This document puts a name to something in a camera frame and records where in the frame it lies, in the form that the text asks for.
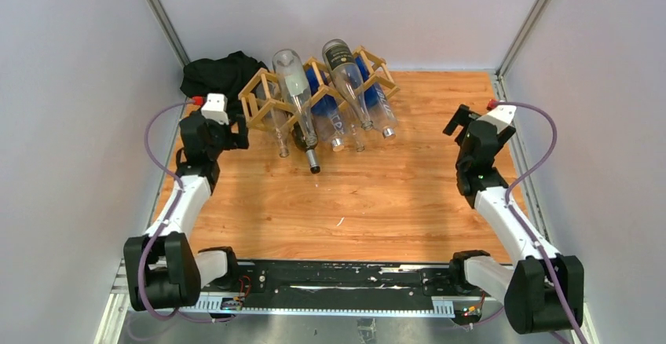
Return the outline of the clear bottle black label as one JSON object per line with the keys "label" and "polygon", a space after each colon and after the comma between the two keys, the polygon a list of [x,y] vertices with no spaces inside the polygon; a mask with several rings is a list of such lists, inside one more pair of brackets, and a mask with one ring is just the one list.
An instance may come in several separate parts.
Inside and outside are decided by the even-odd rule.
{"label": "clear bottle black label", "polygon": [[359,120],[361,128],[371,130],[373,122],[362,89],[364,80],[347,43],[339,38],[329,40],[322,48],[322,57],[335,88]]}

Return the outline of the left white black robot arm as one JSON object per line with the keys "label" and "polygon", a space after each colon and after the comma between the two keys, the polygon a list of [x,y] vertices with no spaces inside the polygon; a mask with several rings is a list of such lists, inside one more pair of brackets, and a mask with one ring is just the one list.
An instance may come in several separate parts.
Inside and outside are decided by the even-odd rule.
{"label": "left white black robot arm", "polygon": [[249,147],[246,119],[238,114],[220,124],[194,111],[179,122],[179,129],[182,146],[176,170],[169,173],[174,179],[170,198],[156,222],[123,246],[130,303],[137,311],[193,306],[208,284],[232,291],[240,283],[231,247],[194,254],[188,238],[218,183],[220,154]]}

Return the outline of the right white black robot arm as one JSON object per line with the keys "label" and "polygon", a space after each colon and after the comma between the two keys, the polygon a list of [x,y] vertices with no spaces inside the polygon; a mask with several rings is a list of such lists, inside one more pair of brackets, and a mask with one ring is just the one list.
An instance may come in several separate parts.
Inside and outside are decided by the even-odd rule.
{"label": "right white black robot arm", "polygon": [[495,158],[514,136],[512,122],[521,104],[491,101],[484,115],[460,105],[443,132],[454,135],[457,188],[468,204],[491,226],[512,269],[486,251],[453,255],[450,288],[468,295],[479,288],[504,307],[518,334],[572,330],[584,320],[584,267],[574,255],[563,255],[538,232],[519,209],[508,184],[495,167]]}

